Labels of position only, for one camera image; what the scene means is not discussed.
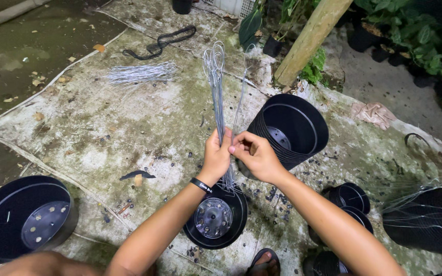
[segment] stone floor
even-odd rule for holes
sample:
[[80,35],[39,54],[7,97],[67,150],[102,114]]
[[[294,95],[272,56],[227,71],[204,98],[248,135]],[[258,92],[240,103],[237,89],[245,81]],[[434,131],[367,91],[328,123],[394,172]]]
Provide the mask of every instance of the stone floor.
[[[78,202],[76,231],[56,250],[99,268],[107,265],[131,231],[199,171],[208,128],[215,127],[202,51],[216,40],[225,44],[224,114],[228,126],[234,118],[235,96],[240,93],[240,77],[245,69],[237,34],[232,31],[236,22],[222,17],[222,12],[199,3],[190,15],[180,16],[160,0],[128,3],[116,0],[101,10],[132,27],[110,41],[104,53],[95,51],[78,60],[44,90],[0,116],[0,142],[26,162],[19,175],[52,175],[66,184]],[[166,47],[164,57],[157,60],[175,60],[181,68],[180,82],[117,89],[98,78],[106,75],[110,66],[147,63],[123,56],[121,51],[144,53],[141,51],[159,34],[188,24],[197,26],[197,34]],[[328,38],[332,40],[338,43],[325,44],[327,52],[333,53],[326,71],[347,73],[343,66],[337,68],[340,62],[335,62],[341,59],[339,51],[344,51],[345,32],[333,31]],[[274,59],[262,55],[260,49],[253,55],[249,72],[252,85],[242,104],[242,129],[269,95],[279,93],[267,86]],[[60,76],[66,78],[64,83],[56,81]],[[345,78],[345,83],[353,81],[348,75]],[[358,89],[352,85],[344,88],[349,91],[344,94],[357,93],[353,91]],[[357,183],[372,199],[369,217],[376,237],[406,271],[410,275],[442,272],[442,255],[395,244],[385,234],[380,215],[383,202],[399,192],[404,183],[413,188],[433,179],[442,181],[441,139],[406,120],[392,122],[388,130],[382,131],[353,119],[350,107],[359,101],[321,85],[310,85],[295,94],[320,110],[328,123],[330,139],[327,148],[314,157],[318,162],[304,162],[292,172],[316,191],[346,181]],[[36,121],[36,112],[44,119]],[[403,138],[412,132],[424,137],[431,147],[415,139],[405,146]],[[119,181],[122,175],[144,167],[156,178],[135,188],[132,180]],[[258,250],[265,247],[278,254],[282,274],[292,275],[301,273],[301,262],[309,252],[322,250],[310,240],[306,222],[283,203],[279,191],[278,198],[265,198],[272,185],[246,179],[240,173],[236,177],[245,183],[242,189],[251,198],[251,215],[240,238],[227,248],[204,250],[194,263],[187,254],[194,244],[181,232],[158,260],[161,275],[241,274]],[[134,209],[118,215],[129,198]],[[286,211],[287,220],[282,218]]]

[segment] flip-flop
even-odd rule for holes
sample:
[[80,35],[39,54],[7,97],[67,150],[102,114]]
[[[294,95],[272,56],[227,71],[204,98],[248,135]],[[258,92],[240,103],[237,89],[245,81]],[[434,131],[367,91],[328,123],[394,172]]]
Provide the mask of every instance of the flip-flop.
[[[255,263],[256,263],[256,262],[262,257],[262,255],[263,255],[264,253],[266,253],[266,252],[270,252],[270,254],[271,254],[271,259],[270,259],[268,262],[266,262],[266,263],[255,265]],[[261,251],[259,251],[259,252],[255,255],[255,258],[253,258],[252,264],[250,265],[249,269],[247,270],[247,274],[246,274],[246,275],[247,275],[247,276],[250,276],[250,275],[252,275],[252,274],[253,274],[254,272],[256,272],[256,271],[267,270],[267,267],[268,267],[268,265],[269,265],[269,262],[272,261],[272,260],[275,260],[275,265],[278,267],[278,271],[277,271],[276,275],[280,275],[280,273],[281,273],[281,266],[280,266],[280,263],[279,263],[278,255],[275,254],[275,252],[274,252],[272,249],[270,249],[270,248],[264,248],[264,249],[262,249]]]

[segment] dirty floor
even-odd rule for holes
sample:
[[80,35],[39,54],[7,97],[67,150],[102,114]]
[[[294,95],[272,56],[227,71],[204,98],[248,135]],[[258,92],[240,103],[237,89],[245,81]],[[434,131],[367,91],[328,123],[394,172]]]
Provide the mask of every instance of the dirty floor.
[[[160,0],[129,3],[116,0],[100,9],[103,16],[110,16],[108,20],[114,18],[130,27],[112,36],[107,44],[101,42],[106,45],[103,53],[83,51],[81,60],[77,57],[68,70],[49,77],[40,92],[28,99],[18,98],[17,106],[0,115],[0,142],[8,147],[6,151],[18,155],[14,162],[21,165],[14,165],[13,174],[52,175],[65,183],[78,203],[80,220],[75,233],[56,250],[99,268],[104,268],[127,235],[180,191],[202,165],[204,141],[215,127],[202,51],[216,40],[225,44],[224,114],[228,126],[236,112],[245,69],[238,35],[232,31],[236,22],[226,20],[222,12],[199,3],[190,15],[181,16]],[[121,89],[100,78],[110,66],[148,62],[122,55],[123,49],[144,53],[158,35],[189,24],[197,26],[196,35],[166,47],[163,58],[154,60],[175,60],[181,68],[181,81]],[[343,51],[344,38],[338,31],[329,36],[329,40],[340,41],[326,45],[335,57],[341,56],[338,52]],[[278,93],[267,86],[275,60],[262,55],[260,49],[254,55],[257,61],[249,72],[251,85],[242,104],[241,129],[246,129],[269,95]],[[326,71],[337,72],[337,65],[343,69],[330,58]],[[56,81],[57,77],[65,80]],[[372,200],[369,217],[375,236],[402,267],[410,275],[442,272],[442,255],[395,244],[385,234],[380,215],[383,203],[400,192],[404,183],[413,189],[434,184],[434,179],[442,181],[441,139],[407,120],[392,122],[382,131],[353,119],[350,107],[359,101],[321,85],[294,93],[320,110],[330,139],[326,149],[292,173],[316,191],[346,181],[357,183]],[[35,116],[37,112],[43,118]],[[405,146],[403,137],[411,132],[424,137],[430,147],[415,139]],[[132,179],[119,180],[145,167],[156,178],[144,180],[142,186],[135,187]],[[227,248],[199,248],[199,254],[190,256],[188,250],[195,245],[181,232],[158,260],[160,274],[237,275],[258,250],[269,247],[281,260],[282,274],[294,275],[302,273],[301,262],[308,254],[322,250],[310,240],[306,222],[280,191],[271,197],[272,185],[246,179],[241,173],[236,178],[243,183],[250,210],[240,238]],[[134,208],[118,215],[127,199]]]

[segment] toe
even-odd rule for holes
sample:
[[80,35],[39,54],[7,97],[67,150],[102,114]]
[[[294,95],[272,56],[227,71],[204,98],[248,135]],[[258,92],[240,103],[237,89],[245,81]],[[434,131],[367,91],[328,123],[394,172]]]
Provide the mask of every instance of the toe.
[[272,254],[270,252],[266,252],[266,253],[262,254],[260,259],[255,262],[255,265],[267,263],[271,259],[271,257],[272,257]]

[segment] forearm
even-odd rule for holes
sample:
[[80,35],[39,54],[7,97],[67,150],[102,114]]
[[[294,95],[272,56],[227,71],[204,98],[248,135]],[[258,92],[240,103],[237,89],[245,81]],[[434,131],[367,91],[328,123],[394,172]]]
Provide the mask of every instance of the forearm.
[[387,249],[368,230],[291,173],[275,185],[355,274],[404,275]]
[[189,183],[126,239],[114,255],[105,275],[144,273],[180,232],[205,195],[203,190]]

